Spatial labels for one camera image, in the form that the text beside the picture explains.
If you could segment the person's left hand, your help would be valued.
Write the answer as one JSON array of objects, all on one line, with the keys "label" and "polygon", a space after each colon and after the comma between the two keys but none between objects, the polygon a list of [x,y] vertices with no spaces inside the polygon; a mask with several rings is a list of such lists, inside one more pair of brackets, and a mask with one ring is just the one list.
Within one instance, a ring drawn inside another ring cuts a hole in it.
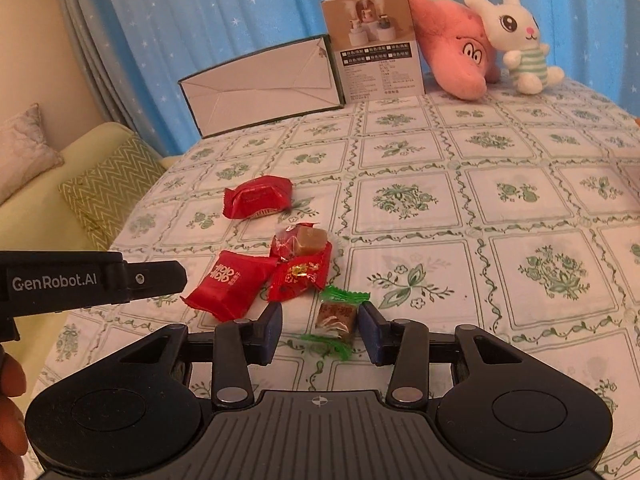
[{"label": "person's left hand", "polygon": [[26,376],[21,364],[1,350],[1,478],[24,478],[23,456],[27,452],[24,416],[13,398],[26,392]]}]

